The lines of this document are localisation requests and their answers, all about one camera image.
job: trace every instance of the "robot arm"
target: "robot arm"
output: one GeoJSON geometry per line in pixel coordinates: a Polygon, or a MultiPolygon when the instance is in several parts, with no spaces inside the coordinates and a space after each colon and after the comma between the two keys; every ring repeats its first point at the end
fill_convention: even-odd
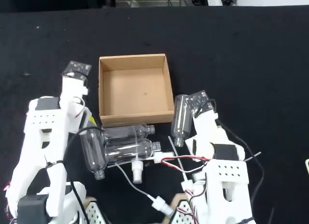
{"type": "Polygon", "coordinates": [[[225,130],[217,126],[218,114],[212,105],[205,106],[196,115],[199,102],[209,100],[205,91],[188,99],[197,135],[187,139],[186,145],[190,154],[211,159],[194,175],[195,183],[190,189],[193,195],[206,192],[206,197],[198,196],[192,200],[197,219],[205,224],[234,224],[243,220],[254,224],[243,147],[230,141],[225,130]]]}
{"type": "Polygon", "coordinates": [[[14,218],[18,217],[21,209],[20,200],[27,197],[28,187],[42,168],[46,168],[50,179],[46,212],[49,217],[61,216],[67,173],[59,162],[63,162],[69,132],[76,133],[91,116],[82,98],[88,93],[84,82],[90,69],[90,65],[71,61],[63,73],[60,100],[41,97],[29,103],[20,159],[6,192],[14,218]]]}

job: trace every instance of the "open cardboard box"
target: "open cardboard box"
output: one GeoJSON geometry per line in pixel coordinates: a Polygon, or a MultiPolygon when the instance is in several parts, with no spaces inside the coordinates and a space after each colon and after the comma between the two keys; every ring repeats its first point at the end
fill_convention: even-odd
{"type": "Polygon", "coordinates": [[[100,57],[98,89],[104,126],[166,123],[173,118],[165,54],[100,57]]]}

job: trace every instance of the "empty bottle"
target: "empty bottle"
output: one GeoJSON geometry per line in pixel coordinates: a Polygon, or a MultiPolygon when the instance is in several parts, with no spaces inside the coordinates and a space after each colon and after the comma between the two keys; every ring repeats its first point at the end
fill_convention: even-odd
{"type": "Polygon", "coordinates": [[[134,125],[103,128],[103,137],[107,141],[115,139],[143,139],[155,133],[154,125],[134,125]]]}
{"type": "Polygon", "coordinates": [[[186,97],[187,95],[175,97],[171,134],[175,138],[174,145],[177,147],[183,147],[183,142],[189,137],[191,131],[192,116],[185,101],[186,97]]]}
{"type": "Polygon", "coordinates": [[[87,130],[81,134],[81,141],[88,170],[94,173],[96,180],[103,179],[107,162],[101,132],[96,129],[87,130]]]}
{"type": "Polygon", "coordinates": [[[160,150],[160,142],[151,142],[148,139],[108,142],[105,146],[108,164],[144,160],[160,150]]]}

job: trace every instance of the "dark background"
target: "dark background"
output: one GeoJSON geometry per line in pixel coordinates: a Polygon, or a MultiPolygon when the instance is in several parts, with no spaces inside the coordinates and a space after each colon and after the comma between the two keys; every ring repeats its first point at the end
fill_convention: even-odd
{"type": "MultiPolygon", "coordinates": [[[[254,152],[262,151],[266,177],[254,207],[256,222],[267,223],[274,206],[273,223],[303,223],[309,217],[308,14],[306,6],[0,14],[0,185],[18,162],[28,102],[58,96],[60,73],[70,60],[93,66],[89,101],[97,114],[99,56],[166,53],[174,95],[205,89],[217,100],[220,119],[254,152]]],[[[170,124],[155,127],[152,139],[170,151],[170,124]]],[[[162,220],[118,169],[95,181],[79,141],[67,162],[71,176],[98,199],[112,223],[162,220]]],[[[124,168],[131,177],[130,166],[124,168]]],[[[261,174],[253,161],[248,170],[252,191],[261,174]]],[[[181,173],[150,164],[141,188],[170,202],[182,191],[181,181],[181,173]]],[[[41,172],[29,192],[46,185],[41,172]]],[[[0,205],[5,206],[4,193],[0,205]]],[[[5,223],[3,212],[0,220],[5,223]]]]}

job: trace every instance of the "bottle body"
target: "bottle body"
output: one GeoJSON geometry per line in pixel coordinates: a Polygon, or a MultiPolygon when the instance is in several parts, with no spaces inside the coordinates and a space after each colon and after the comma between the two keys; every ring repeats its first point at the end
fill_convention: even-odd
{"type": "Polygon", "coordinates": [[[108,164],[115,164],[144,160],[160,150],[160,142],[151,142],[148,139],[131,139],[123,142],[108,142],[105,154],[108,164]]]}
{"type": "Polygon", "coordinates": [[[111,128],[103,128],[103,138],[107,141],[115,139],[143,139],[148,134],[154,134],[155,128],[153,125],[134,125],[134,126],[119,126],[111,128]]]}
{"type": "Polygon", "coordinates": [[[191,132],[192,116],[185,98],[187,95],[175,97],[174,117],[171,124],[171,134],[175,138],[174,145],[183,147],[183,142],[191,132]]]}
{"type": "Polygon", "coordinates": [[[103,179],[107,162],[101,132],[96,129],[87,130],[81,135],[81,141],[88,170],[94,173],[96,180],[103,179]]]}

